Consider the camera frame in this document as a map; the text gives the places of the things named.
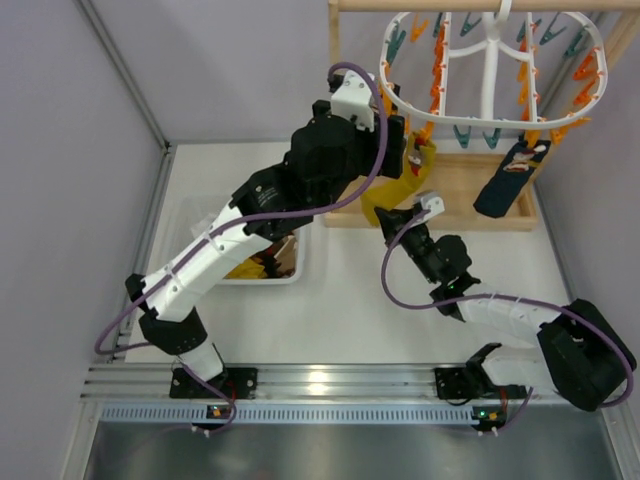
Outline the navy sock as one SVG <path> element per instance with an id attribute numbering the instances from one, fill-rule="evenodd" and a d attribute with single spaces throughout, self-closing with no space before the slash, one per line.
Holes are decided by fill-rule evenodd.
<path id="1" fill-rule="evenodd" d="M 538 140 L 534 146 L 529 146 L 526 140 L 513 145 L 478 194 L 473 203 L 475 211 L 489 218 L 504 217 L 550 146 L 549 140 Z"/>

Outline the white round clip hanger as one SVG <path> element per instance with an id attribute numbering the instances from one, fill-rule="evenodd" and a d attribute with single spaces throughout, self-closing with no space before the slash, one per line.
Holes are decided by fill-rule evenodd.
<path id="1" fill-rule="evenodd" d="M 571 12 L 566 14 L 580 25 L 579 32 L 581 34 L 586 34 L 591 38 L 592 48 L 573 75 L 574 80 L 585 80 L 587 84 L 573 100 L 574 108 L 569 113 L 561 118 L 548 120 L 540 114 L 538 108 L 538 69 L 535 55 L 539 44 L 534 39 L 536 23 L 533 21 L 532 14 L 528 12 L 521 26 L 519 47 L 514 49 L 502 40 L 502 30 L 510 11 L 511 3 L 503 1 L 497 13 L 484 12 L 476 22 L 466 21 L 461 34 L 466 35 L 475 26 L 481 24 L 484 28 L 484 39 L 457 49 L 450 45 L 452 14 L 441 12 L 438 15 L 434 27 L 434 64 L 430 90 L 432 104 L 426 111 L 401 99 L 399 94 L 394 91 L 394 84 L 389 79 L 392 64 L 406 36 L 406 31 L 401 28 L 401 24 L 409 15 L 407 12 L 397 14 L 387 26 L 381 51 L 379 80 L 382 97 L 392 107 L 398 108 L 408 117 L 423 120 L 425 127 L 419 131 L 419 134 L 425 138 L 431 137 L 437 124 L 451 126 L 454 136 L 462 148 L 469 145 L 472 130 L 475 128 L 482 131 L 484 140 L 491 149 L 497 146 L 504 129 L 522 131 L 524 138 L 529 142 L 537 141 L 542 131 L 548 131 L 552 140 L 559 142 L 570 128 L 588 120 L 587 114 L 599 102 L 606 90 L 608 64 L 603 40 L 596 25 L 587 16 Z M 454 95 L 452 87 L 449 86 L 453 77 L 451 62 L 478 53 L 484 55 L 481 89 L 477 91 L 480 113 L 477 117 L 450 115 L 447 113 L 447 101 Z M 523 115 L 519 119 L 495 116 L 498 67 L 501 56 L 509 57 L 519 64 L 517 82 L 520 85 L 520 93 L 518 103 L 524 107 Z"/>

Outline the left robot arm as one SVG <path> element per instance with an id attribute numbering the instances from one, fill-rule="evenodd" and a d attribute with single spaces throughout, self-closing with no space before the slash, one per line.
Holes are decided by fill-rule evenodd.
<path id="1" fill-rule="evenodd" d="M 253 173 L 212 224 L 163 268 L 132 274 L 129 299 L 144 339 L 204 382 L 220 385 L 226 367 L 196 305 L 234 268 L 334 207 L 368 174 L 401 173 L 405 120 L 376 114 L 372 128 L 337 115 L 326 101 L 291 136 L 281 162 Z"/>

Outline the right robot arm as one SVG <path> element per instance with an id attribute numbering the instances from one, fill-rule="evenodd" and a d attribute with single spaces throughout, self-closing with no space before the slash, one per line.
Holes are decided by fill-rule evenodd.
<path id="1" fill-rule="evenodd" d="M 433 288 L 428 308 L 465 324 L 483 325 L 518 341 L 488 343 L 468 365 L 495 387 L 552 390 L 587 412 L 617 405 L 632 393 L 637 361 L 595 304 L 566 306 L 500 293 L 470 274 L 458 235 L 433 239 L 429 212 L 377 207 L 387 250 L 401 247 Z"/>

